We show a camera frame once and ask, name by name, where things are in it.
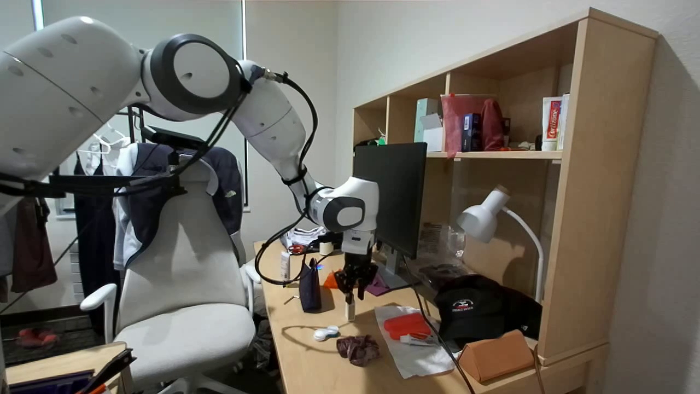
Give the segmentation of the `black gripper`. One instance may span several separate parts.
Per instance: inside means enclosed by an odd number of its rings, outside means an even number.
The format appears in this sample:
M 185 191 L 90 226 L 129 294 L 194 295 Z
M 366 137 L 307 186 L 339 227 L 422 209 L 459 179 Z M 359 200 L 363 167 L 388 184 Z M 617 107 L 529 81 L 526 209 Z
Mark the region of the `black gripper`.
M 353 294 L 359 301 L 369 295 L 369 284 L 374 282 L 376 265 L 369 254 L 348 254 L 342 270 L 339 272 L 339 290 L 346 305 L 353 305 Z

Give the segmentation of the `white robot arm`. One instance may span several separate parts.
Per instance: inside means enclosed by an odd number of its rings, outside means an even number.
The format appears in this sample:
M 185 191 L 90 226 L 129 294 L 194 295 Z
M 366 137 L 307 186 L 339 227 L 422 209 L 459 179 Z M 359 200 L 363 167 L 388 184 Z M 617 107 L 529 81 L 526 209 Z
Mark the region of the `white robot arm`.
M 369 254 L 377 186 L 312 179 L 303 157 L 314 131 L 282 95 L 289 84 L 197 34 L 140 51 L 86 16 L 55 23 L 0 51 L 0 213 L 24 198 L 68 196 L 72 188 L 50 173 L 125 107 L 165 120 L 219 114 L 221 128 L 235 128 L 276 168 L 296 213 L 341 239 L 346 265 L 337 284 L 355 301 L 376 277 Z

